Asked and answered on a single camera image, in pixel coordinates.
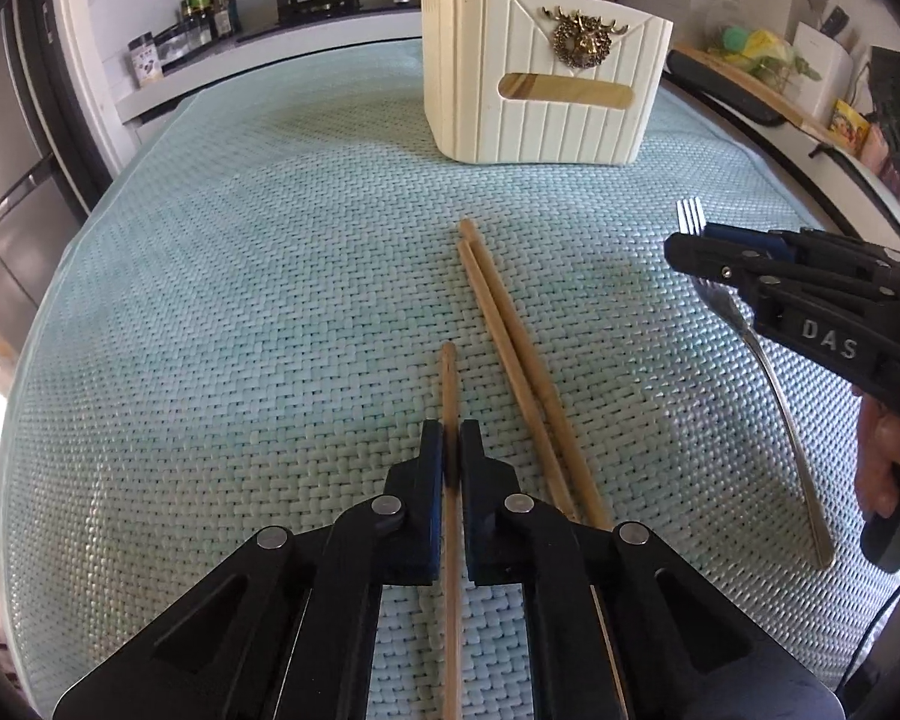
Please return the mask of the person's right hand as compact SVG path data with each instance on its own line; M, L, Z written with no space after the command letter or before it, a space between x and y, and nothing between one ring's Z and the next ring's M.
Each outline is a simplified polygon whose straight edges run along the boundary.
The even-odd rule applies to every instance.
M852 394L860 400L855 496L866 517L889 517L899 502L893 465L900 466L900 416L860 388Z

